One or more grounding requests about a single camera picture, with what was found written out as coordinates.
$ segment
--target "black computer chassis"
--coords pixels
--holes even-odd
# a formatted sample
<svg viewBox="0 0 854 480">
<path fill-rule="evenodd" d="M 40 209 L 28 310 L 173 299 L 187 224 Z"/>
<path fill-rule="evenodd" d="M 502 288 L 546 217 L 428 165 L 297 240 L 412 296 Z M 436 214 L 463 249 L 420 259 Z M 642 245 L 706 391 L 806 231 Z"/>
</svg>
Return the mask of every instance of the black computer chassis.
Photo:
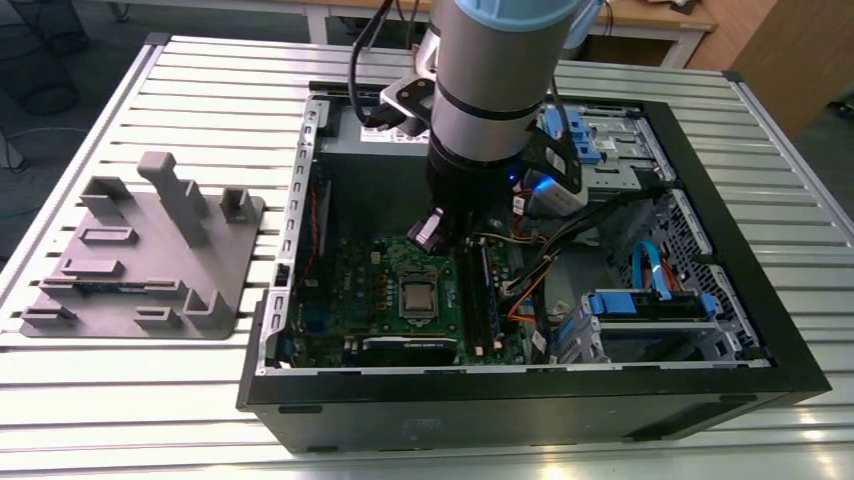
<svg viewBox="0 0 854 480">
<path fill-rule="evenodd" d="M 664 103 L 636 106 L 651 124 L 707 234 L 714 263 L 752 320 L 771 368 L 526 373 L 256 376 L 264 300 L 249 335 L 237 409 L 291 452 L 564 445 L 678 439 L 830 385 Z"/>
</svg>

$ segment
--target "slotted metal tabletop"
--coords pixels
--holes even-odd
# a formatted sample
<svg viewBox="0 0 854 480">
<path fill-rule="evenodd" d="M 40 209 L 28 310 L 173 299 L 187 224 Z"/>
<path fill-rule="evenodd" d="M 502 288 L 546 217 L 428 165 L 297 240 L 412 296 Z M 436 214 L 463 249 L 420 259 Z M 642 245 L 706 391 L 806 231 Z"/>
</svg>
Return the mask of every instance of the slotted metal tabletop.
<svg viewBox="0 0 854 480">
<path fill-rule="evenodd" d="M 750 91 L 719 73 L 562 63 L 567 95 L 670 103 L 832 392 L 678 442 L 291 455 L 235 410 L 249 315 L 273 274 L 311 80 L 343 82 L 349 49 L 172 37 L 145 45 L 0 276 L 0 474 L 252 478 L 854 478 L 851 223 Z M 360 80 L 411 58 L 373 50 Z M 203 193 L 251 188 L 263 231 L 225 341 L 27 338 L 21 310 L 55 267 L 92 175 L 148 190 L 135 164 L 168 150 Z"/>
</svg>

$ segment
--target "green motherboard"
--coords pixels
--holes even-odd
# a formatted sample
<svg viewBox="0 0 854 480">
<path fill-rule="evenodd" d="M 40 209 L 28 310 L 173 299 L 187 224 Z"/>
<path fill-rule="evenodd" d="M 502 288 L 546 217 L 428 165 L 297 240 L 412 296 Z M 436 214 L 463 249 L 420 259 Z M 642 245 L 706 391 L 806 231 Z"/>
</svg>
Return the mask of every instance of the green motherboard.
<svg viewBox="0 0 854 480">
<path fill-rule="evenodd" d="M 496 285 L 511 272 L 506 248 L 502 243 L 487 247 Z M 307 354 L 300 366 L 357 366 L 349 348 L 355 350 L 356 339 L 369 337 L 454 339 L 459 365 L 524 362 L 522 329 L 502 334 L 492 352 L 467 349 L 452 256 L 424 255 L 405 237 L 341 238 L 327 255 L 329 288 L 321 298 L 300 305 L 304 334 L 297 343 Z"/>
</svg>

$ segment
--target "motherboard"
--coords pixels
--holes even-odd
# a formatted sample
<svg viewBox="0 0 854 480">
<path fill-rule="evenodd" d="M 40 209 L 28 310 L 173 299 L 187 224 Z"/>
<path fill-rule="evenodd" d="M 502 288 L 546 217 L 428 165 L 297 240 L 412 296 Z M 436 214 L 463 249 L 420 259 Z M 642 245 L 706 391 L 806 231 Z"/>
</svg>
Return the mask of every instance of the motherboard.
<svg viewBox="0 0 854 480">
<path fill-rule="evenodd" d="M 317 283 L 299 306 L 299 366 L 524 363 L 523 332 L 500 330 L 498 311 L 483 332 L 471 328 L 482 319 L 466 316 L 474 289 L 460 284 L 459 255 L 424 255 L 403 236 L 340 238 L 331 250 L 328 285 Z M 478 262 L 495 288 L 511 276 L 507 247 L 496 242 L 483 250 Z"/>
</svg>

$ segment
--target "gray carpet floor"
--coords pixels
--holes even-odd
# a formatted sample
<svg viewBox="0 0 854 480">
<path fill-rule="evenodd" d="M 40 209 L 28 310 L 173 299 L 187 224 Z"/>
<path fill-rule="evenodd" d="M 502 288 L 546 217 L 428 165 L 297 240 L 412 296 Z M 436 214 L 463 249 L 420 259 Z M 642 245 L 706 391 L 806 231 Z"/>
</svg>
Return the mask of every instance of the gray carpet floor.
<svg viewBox="0 0 854 480">
<path fill-rule="evenodd" d="M 88 129 L 152 31 L 308 41 L 305 20 L 299 15 L 133 5 L 131 21 L 119 24 L 105 4 L 77 2 L 76 5 L 91 46 L 63 61 L 80 91 L 79 104 L 61 114 L 40 117 L 24 113 L 0 93 L 0 126 L 7 133 L 48 126 Z M 0 24 L 19 21 L 0 0 Z M 393 23 L 389 22 L 380 46 L 401 39 L 401 29 L 395 28 Z M 335 19 L 329 19 L 329 41 L 340 45 L 352 42 L 345 26 Z M 31 167 L 21 175 L 0 169 L 0 258 L 12 254 L 33 218 L 32 214 L 9 215 L 44 203 L 81 141 L 83 135 L 75 132 L 36 133 L 13 141 Z M 795 143 L 849 214 L 854 215 L 854 120 L 843 120 L 827 110 Z"/>
</svg>

